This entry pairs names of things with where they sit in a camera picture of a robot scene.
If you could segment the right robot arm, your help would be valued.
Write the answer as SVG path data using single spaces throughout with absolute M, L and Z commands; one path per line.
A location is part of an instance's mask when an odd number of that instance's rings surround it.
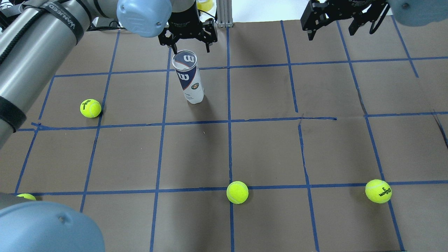
M 376 33 L 387 13 L 408 27 L 422 27 L 447 19 L 446 0 L 309 0 L 301 16 L 301 27 L 312 41 L 318 29 L 333 21 L 352 19 L 351 36 L 371 23 L 370 34 Z

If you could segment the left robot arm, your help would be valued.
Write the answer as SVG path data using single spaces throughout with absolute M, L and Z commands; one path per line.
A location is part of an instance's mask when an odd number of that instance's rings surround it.
M 213 19 L 200 20 L 195 0 L 28 0 L 1 35 L 1 145 L 93 19 L 118 19 L 141 37 L 176 49 L 180 39 L 217 42 Z M 85 214 L 55 202 L 1 193 L 2 252 L 104 252 L 102 232 Z

